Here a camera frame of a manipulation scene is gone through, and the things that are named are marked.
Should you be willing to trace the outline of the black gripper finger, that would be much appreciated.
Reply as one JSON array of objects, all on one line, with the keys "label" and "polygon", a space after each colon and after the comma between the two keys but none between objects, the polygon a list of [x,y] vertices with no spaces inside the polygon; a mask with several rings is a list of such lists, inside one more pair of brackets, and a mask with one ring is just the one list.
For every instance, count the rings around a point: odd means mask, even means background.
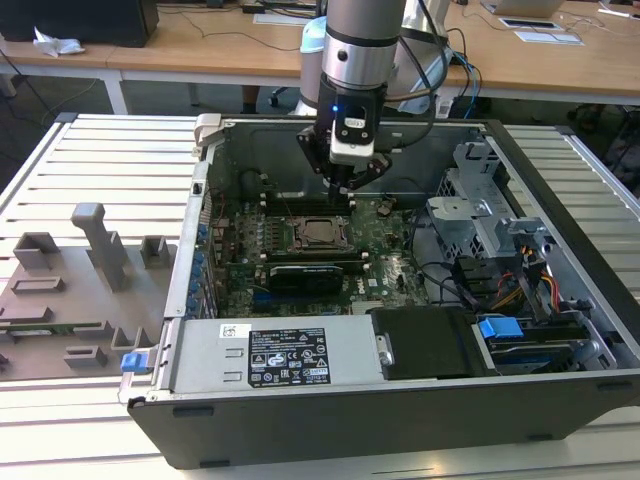
[{"label": "black gripper finger", "polygon": [[336,183],[337,166],[330,161],[329,146],[325,140],[323,135],[316,133],[314,126],[308,126],[298,133],[298,144],[313,172],[323,177],[329,200],[338,201],[341,193]]},{"label": "black gripper finger", "polygon": [[358,166],[341,167],[341,201],[346,202],[350,193],[364,187],[387,173],[393,166],[391,158],[383,153],[375,153],[373,157]]}]

